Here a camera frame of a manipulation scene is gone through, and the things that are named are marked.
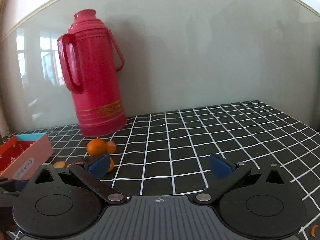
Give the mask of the dark chestnut upper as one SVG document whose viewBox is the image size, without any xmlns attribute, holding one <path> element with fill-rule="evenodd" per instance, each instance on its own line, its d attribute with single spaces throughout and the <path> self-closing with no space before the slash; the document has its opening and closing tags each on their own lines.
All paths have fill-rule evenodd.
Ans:
<svg viewBox="0 0 320 240">
<path fill-rule="evenodd" d="M 89 157 L 89 162 L 92 163 L 96 163 L 97 161 L 99 161 L 100 159 L 103 159 L 105 155 L 100 155 L 100 156 L 90 156 Z"/>
</svg>

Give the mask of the colourful cardboard box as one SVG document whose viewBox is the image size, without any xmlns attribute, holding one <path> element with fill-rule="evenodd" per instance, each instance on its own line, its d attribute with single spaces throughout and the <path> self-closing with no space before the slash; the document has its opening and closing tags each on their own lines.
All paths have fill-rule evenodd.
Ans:
<svg viewBox="0 0 320 240">
<path fill-rule="evenodd" d="M 15 135 L 1 145 L 1 177 L 30 179 L 53 153 L 46 133 Z"/>
</svg>

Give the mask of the small orange mandarin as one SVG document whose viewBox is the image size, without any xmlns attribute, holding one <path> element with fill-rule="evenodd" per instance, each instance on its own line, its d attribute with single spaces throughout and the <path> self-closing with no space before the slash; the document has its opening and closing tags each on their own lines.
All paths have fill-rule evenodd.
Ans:
<svg viewBox="0 0 320 240">
<path fill-rule="evenodd" d="M 112 158 L 110 158 L 110 164 L 109 164 L 109 168 L 107 170 L 107 173 L 112 172 L 113 169 L 114 169 L 114 161 Z"/>
</svg>

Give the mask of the carrot chunk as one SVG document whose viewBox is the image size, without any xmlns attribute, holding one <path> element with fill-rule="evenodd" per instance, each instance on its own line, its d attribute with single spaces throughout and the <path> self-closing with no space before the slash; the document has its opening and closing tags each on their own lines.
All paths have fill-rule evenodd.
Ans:
<svg viewBox="0 0 320 240">
<path fill-rule="evenodd" d="M 107 141 L 105 145 L 106 145 L 106 152 L 108 154 L 113 154 L 116 152 L 117 147 L 113 141 Z"/>
</svg>

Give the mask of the red thermos flask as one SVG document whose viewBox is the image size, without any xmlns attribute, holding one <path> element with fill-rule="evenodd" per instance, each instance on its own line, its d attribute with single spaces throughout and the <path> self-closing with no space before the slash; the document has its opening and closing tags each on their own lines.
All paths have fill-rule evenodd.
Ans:
<svg viewBox="0 0 320 240">
<path fill-rule="evenodd" d="M 96 17 L 95 10 L 77 12 L 67 33 L 58 38 L 57 47 L 82 135 L 102 137 L 123 128 L 127 118 L 117 72 L 125 59 L 112 31 Z M 114 53 L 120 66 L 115 64 Z"/>
</svg>

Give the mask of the carrot piece with top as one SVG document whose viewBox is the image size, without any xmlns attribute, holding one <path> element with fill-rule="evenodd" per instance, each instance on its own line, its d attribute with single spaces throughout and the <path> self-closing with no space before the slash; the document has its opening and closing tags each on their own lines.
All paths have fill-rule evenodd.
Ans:
<svg viewBox="0 0 320 240">
<path fill-rule="evenodd" d="M 54 168 L 65 168 L 66 163 L 64 161 L 57 161 L 53 164 Z"/>
</svg>

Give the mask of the orange peel scrap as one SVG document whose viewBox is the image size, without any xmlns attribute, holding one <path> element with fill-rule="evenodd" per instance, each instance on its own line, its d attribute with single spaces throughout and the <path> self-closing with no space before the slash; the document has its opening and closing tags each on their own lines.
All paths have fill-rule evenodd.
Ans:
<svg viewBox="0 0 320 240">
<path fill-rule="evenodd" d="M 310 230 L 310 236 L 316 237 L 316 229 L 318 228 L 318 224 L 315 224 Z"/>
</svg>

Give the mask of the black white checked tablecloth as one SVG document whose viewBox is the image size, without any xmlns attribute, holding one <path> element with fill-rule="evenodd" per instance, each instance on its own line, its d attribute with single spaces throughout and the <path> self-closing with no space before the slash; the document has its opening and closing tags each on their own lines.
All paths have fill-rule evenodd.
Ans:
<svg viewBox="0 0 320 240">
<path fill-rule="evenodd" d="M 70 173 L 90 157 L 78 125 L 13 136 L 27 133 L 46 133 L 54 153 L 1 207 L 1 239 L 319 239 L 319 133 L 261 101 L 134 116 L 99 137 L 117 147 L 101 181 L 126 203 L 105 202 Z M 213 153 L 251 174 L 195 204 L 218 181 Z"/>
</svg>

